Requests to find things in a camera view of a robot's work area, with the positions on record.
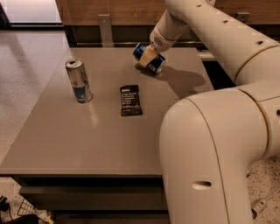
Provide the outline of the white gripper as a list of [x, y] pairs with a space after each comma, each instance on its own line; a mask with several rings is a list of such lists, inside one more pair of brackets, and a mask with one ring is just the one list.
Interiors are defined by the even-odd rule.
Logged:
[[146, 67], [159, 53], [169, 50], [184, 33], [189, 31], [190, 26], [187, 22], [174, 17], [166, 10], [150, 33], [150, 44], [143, 50], [140, 65]]

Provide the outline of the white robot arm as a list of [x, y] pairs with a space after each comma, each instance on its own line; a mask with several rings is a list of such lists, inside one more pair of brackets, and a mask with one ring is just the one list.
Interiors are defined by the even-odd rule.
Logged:
[[253, 224], [248, 168], [279, 152], [278, 42], [214, 8], [164, 0], [145, 66], [188, 30], [234, 83], [194, 94], [165, 114], [159, 156], [171, 224]]

